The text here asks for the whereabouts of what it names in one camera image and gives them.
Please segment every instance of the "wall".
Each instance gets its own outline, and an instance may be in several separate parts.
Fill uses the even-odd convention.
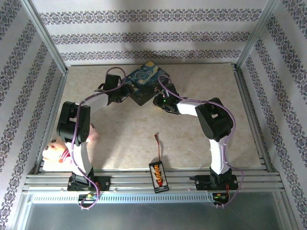
[[[307,229],[306,26],[306,0],[280,1],[242,68],[300,229]]]
[[[61,72],[18,0],[0,0],[0,229],[10,229]]]
[[[66,64],[236,63],[267,0],[33,0]]]

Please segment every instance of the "pink plush toy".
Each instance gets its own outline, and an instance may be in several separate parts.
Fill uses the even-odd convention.
[[[55,138],[44,148],[43,160],[70,163],[71,155],[61,138]]]
[[[90,133],[86,141],[92,143],[97,139],[99,139],[99,135],[93,124],[91,124]],[[43,160],[70,164],[71,155],[62,139],[55,138],[44,148]]]

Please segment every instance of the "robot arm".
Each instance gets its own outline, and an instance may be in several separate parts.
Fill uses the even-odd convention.
[[[105,83],[101,84],[96,92],[99,93],[114,89],[118,86],[119,81],[120,76],[107,74]],[[130,95],[130,92],[131,89],[129,88],[129,85],[122,85],[117,90],[89,99],[82,104],[80,108],[77,136],[73,148],[73,158],[80,170],[93,181],[95,181],[95,178],[97,177],[94,178],[94,171],[88,159],[86,148],[86,139],[88,138],[90,131],[91,114],[103,107],[108,106],[112,102],[123,102]],[[77,116],[78,106],[78,104],[73,102],[65,102],[62,106],[59,123],[57,126],[57,134],[65,142],[69,152],[72,152],[71,142],[76,126],[75,118]],[[92,184],[83,176],[80,170],[77,167],[73,169],[69,184],[73,184],[73,187],[75,187],[77,190],[79,188],[91,190],[93,188]]]
[[[170,83],[166,87],[178,95],[173,84]],[[210,101],[223,105],[218,98],[212,98]],[[225,163],[225,153],[223,152],[224,141],[233,127],[233,121],[229,114],[216,105],[183,101],[167,92],[164,92],[164,95],[157,95],[153,103],[168,113],[188,114],[198,117],[201,128],[210,142],[212,155],[210,167],[211,187],[213,189],[223,187],[232,176],[232,170]]]

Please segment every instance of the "beige floor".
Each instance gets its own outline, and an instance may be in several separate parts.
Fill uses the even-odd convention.
[[[121,66],[127,74],[139,66]],[[236,80],[230,64],[160,65],[170,74],[180,96],[209,100],[218,97],[234,114],[237,129],[228,145],[228,162],[236,167],[260,167]],[[110,66],[71,67],[60,108],[64,101],[80,102],[104,82]],[[157,160],[159,133],[165,168],[202,168],[211,164],[209,141],[194,116],[172,115],[154,107],[152,100],[138,106],[131,98],[112,103],[91,118],[100,139],[88,144],[94,168],[148,168]]]

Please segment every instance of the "cable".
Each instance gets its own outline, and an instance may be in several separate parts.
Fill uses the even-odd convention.
[[[159,143],[158,135],[155,134],[154,138],[156,139],[156,141],[158,143],[159,161],[161,161],[161,159],[160,159],[160,143]]]
[[[228,164],[227,160],[226,160],[226,152],[225,152],[225,148],[226,148],[226,145],[229,141],[229,139],[231,138],[231,136],[233,135],[235,129],[236,129],[236,120],[235,120],[235,117],[233,116],[233,114],[224,106],[222,106],[221,104],[218,104],[218,103],[215,103],[215,102],[211,102],[211,101],[202,101],[202,100],[194,100],[194,99],[189,99],[189,98],[184,98],[184,97],[180,97],[179,95],[171,92],[167,87],[165,87],[163,85],[163,83],[161,82],[160,78],[161,77],[165,77],[165,78],[168,78],[170,80],[170,77],[169,76],[166,76],[166,75],[160,75],[158,76],[158,81],[160,83],[160,85],[162,86],[162,88],[167,91],[168,93],[170,93],[171,95],[183,100],[183,101],[186,101],[186,102],[196,102],[196,103],[203,103],[203,104],[206,104],[206,103],[209,103],[209,104],[213,104],[213,105],[216,105],[222,109],[224,109],[230,116],[231,120],[233,121],[233,129],[231,130],[230,134],[226,137],[224,143],[223,143],[223,146],[222,146],[222,158],[223,158],[223,163],[226,164],[229,168],[233,169],[233,170],[237,170],[237,171],[240,171],[241,172],[241,175],[242,175],[242,179],[241,179],[241,182],[238,186],[238,189],[236,190],[235,194],[233,195],[233,197],[224,205],[221,205],[219,207],[226,207],[227,205],[229,205],[233,200],[234,198],[236,197],[236,195],[238,194],[239,190],[241,189],[241,186],[243,184],[243,180],[244,180],[244,173],[241,169],[239,168],[236,168],[236,167],[233,167],[231,166],[230,164]]]
[[[99,199],[99,188],[98,186],[95,184],[94,181],[92,181],[86,174],[85,172],[82,171],[82,169],[79,168],[78,164],[76,163],[75,159],[74,159],[74,155],[73,155],[73,147],[74,147],[74,143],[76,141],[76,137],[77,137],[77,131],[78,131],[78,125],[79,125],[79,117],[80,117],[80,109],[81,109],[81,106],[82,104],[84,104],[86,101],[94,98],[94,97],[97,97],[99,95],[102,95],[104,93],[107,93],[107,92],[111,92],[111,91],[114,91],[114,90],[117,90],[119,89],[120,87],[122,87],[126,81],[126,72],[120,68],[120,67],[112,67],[110,68],[107,72],[106,72],[106,75],[112,70],[112,69],[120,69],[123,73],[124,73],[124,78],[123,78],[123,81],[122,83],[116,87],[116,88],[113,88],[111,90],[107,90],[107,91],[103,91],[103,92],[99,92],[99,93],[95,93],[95,94],[92,94],[91,96],[85,98],[83,101],[80,102],[79,106],[78,106],[78,110],[77,110],[77,116],[76,116],[76,125],[75,125],[75,130],[74,130],[74,133],[73,133],[73,138],[72,138],[72,141],[71,141],[71,160],[72,162],[76,165],[77,169],[80,171],[80,173],[91,183],[93,184],[93,186],[95,187],[96,189],[96,192],[97,192],[97,197],[96,197],[96,200],[89,206],[89,207],[84,207],[83,206],[83,201],[79,204],[79,206],[81,207],[81,209],[87,209],[89,210],[90,208],[92,208],[98,201]]]
[[[228,196],[228,201],[230,200],[230,194],[229,194],[229,185],[227,184],[228,189],[227,189],[227,196]]]
[[[226,184],[226,189],[227,189],[226,196],[229,196],[229,185],[228,184]]]
[[[101,89],[101,87],[103,87],[105,84],[104,83],[101,83],[99,86],[98,86],[98,89]]]

